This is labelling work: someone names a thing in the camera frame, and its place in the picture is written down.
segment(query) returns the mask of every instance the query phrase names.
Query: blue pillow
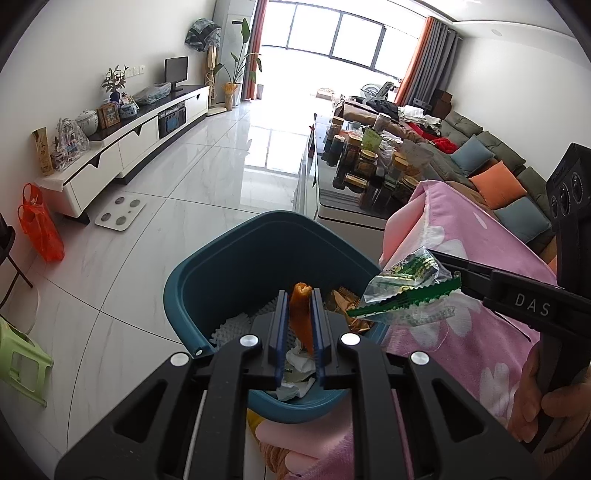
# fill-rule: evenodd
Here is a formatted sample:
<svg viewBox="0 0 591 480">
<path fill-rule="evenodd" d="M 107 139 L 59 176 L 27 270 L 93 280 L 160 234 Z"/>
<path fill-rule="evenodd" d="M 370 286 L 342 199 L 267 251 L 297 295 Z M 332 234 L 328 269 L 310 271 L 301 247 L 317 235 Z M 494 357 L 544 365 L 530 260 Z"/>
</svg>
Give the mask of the blue pillow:
<svg viewBox="0 0 591 480">
<path fill-rule="evenodd" d="M 546 215 L 529 197 L 521 197 L 506 207 L 495 210 L 495 215 L 507 230 L 525 244 L 551 228 Z"/>
<path fill-rule="evenodd" d="M 482 145 L 480 140 L 476 138 L 476 135 L 472 135 L 466 143 L 450 156 L 454 163 L 460 167 L 462 173 L 467 177 L 482 167 L 487 161 L 494 157 L 495 154 Z"/>
</svg>

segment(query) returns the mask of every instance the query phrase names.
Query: green plastic stool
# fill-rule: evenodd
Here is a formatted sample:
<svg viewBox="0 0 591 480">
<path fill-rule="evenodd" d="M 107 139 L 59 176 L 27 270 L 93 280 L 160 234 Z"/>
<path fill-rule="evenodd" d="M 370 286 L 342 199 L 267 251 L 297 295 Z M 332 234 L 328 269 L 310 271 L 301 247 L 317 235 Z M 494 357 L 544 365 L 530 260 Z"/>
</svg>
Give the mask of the green plastic stool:
<svg viewBox="0 0 591 480">
<path fill-rule="evenodd" d="M 30 390 L 21 383 L 21 374 L 12 366 L 12 354 L 18 353 L 38 365 L 37 383 L 35 390 Z M 47 355 L 37 342 L 24 333 L 19 332 L 0 316 L 0 379 L 17 389 L 20 393 L 35 400 L 44 407 L 47 402 L 43 399 L 42 391 L 45 384 L 46 370 L 53 367 L 53 358 Z"/>
</svg>

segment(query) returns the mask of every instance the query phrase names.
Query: monitor stand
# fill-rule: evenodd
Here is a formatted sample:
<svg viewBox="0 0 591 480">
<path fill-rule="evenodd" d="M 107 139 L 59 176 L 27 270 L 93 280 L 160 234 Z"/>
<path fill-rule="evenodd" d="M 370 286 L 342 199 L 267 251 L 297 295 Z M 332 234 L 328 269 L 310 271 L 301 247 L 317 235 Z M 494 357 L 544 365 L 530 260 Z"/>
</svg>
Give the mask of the monitor stand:
<svg viewBox="0 0 591 480">
<path fill-rule="evenodd" d="M 171 93 L 182 92 L 182 91 L 183 91 L 183 87 L 177 87 L 176 82 L 172 82 L 172 87 L 170 89 Z"/>
</svg>

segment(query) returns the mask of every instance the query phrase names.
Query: blue trash can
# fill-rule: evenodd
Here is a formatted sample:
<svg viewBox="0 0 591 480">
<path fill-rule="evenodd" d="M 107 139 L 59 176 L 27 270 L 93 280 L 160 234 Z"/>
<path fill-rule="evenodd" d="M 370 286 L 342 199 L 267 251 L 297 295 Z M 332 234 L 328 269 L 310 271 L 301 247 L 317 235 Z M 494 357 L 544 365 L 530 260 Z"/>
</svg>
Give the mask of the blue trash can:
<svg viewBox="0 0 591 480">
<path fill-rule="evenodd" d="M 230 230 L 183 261 L 164 288 L 164 310 L 185 347 L 213 352 L 212 333 L 226 319 L 256 313 L 279 290 L 298 282 L 319 288 L 323 297 L 346 287 L 361 296 L 380 269 L 319 223 L 294 212 L 263 213 Z M 387 326 L 366 337 L 381 343 Z M 266 419 L 302 423 L 328 413 L 345 395 L 315 383 L 304 398 L 280 402 L 251 391 L 248 406 Z"/>
</svg>

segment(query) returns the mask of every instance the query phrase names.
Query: human hand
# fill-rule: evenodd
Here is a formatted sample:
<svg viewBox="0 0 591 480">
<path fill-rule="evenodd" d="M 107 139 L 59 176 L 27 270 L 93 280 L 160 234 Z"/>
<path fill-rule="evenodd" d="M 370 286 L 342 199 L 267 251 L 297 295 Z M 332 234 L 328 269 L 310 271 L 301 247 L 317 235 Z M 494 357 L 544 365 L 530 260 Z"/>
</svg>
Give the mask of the human hand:
<svg viewBox="0 0 591 480">
<path fill-rule="evenodd" d="M 587 370 L 583 383 L 559 388 L 542 396 L 535 378 L 539 367 L 540 348 L 536 344 L 521 371 L 507 429 L 517 441 L 529 443 L 538 432 L 540 410 L 550 417 L 564 418 L 564 423 L 548 446 L 552 448 L 574 438 L 587 422 L 591 411 L 591 368 Z"/>
</svg>

